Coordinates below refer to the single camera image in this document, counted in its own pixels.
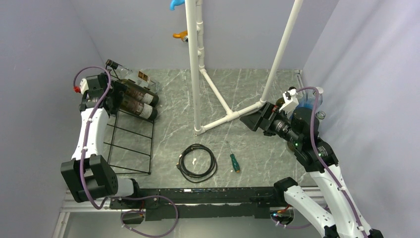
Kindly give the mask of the clear glass liquor bottle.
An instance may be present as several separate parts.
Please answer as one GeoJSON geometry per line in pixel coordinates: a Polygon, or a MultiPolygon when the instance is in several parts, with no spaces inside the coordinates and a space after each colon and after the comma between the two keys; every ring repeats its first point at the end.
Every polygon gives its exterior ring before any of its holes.
{"type": "Polygon", "coordinates": [[[157,93],[160,90],[159,83],[150,76],[137,69],[129,69],[113,60],[108,59],[105,62],[105,68],[110,72],[111,76],[116,80],[131,80],[140,87],[147,88],[157,93]]]}

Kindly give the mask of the dark green wine bottle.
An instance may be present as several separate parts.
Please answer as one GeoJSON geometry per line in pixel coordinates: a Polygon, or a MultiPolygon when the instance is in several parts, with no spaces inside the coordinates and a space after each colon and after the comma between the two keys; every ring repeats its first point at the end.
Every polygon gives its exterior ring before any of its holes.
{"type": "Polygon", "coordinates": [[[137,85],[129,79],[120,79],[118,82],[127,87],[125,94],[129,97],[144,104],[148,104],[152,107],[156,107],[158,105],[159,97],[156,93],[150,91],[147,88],[141,87],[140,85],[137,85]]]}

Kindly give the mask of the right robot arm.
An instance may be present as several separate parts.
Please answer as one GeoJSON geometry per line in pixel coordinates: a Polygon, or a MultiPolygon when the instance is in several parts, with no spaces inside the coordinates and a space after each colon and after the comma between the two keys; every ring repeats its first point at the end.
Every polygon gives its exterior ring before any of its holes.
{"type": "Polygon", "coordinates": [[[297,161],[320,189],[328,209],[310,198],[291,177],[273,185],[273,200],[297,209],[322,238],[381,238],[354,204],[343,180],[338,159],[331,146],[318,136],[319,121],[309,108],[298,107],[288,119],[274,104],[240,117],[250,130],[262,129],[265,136],[278,135],[287,141],[297,161]]]}

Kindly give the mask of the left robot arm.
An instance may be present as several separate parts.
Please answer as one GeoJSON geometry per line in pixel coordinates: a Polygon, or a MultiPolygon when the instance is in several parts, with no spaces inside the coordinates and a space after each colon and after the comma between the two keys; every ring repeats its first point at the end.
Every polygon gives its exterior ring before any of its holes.
{"type": "Polygon", "coordinates": [[[142,202],[134,179],[120,178],[103,157],[105,129],[111,116],[116,115],[122,102],[125,86],[112,83],[105,98],[101,96],[108,87],[105,73],[88,76],[81,80],[82,100],[79,105],[81,130],[71,160],[61,164],[62,177],[78,203],[111,196],[123,197],[129,208],[142,202]]]}

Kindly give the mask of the dark bottle behind arm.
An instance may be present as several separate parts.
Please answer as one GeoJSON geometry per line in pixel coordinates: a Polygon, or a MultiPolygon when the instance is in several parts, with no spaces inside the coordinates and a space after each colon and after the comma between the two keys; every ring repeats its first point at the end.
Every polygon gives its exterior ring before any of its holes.
{"type": "Polygon", "coordinates": [[[292,153],[296,153],[300,151],[300,144],[298,142],[287,142],[287,146],[288,149],[292,152],[292,153]]]}

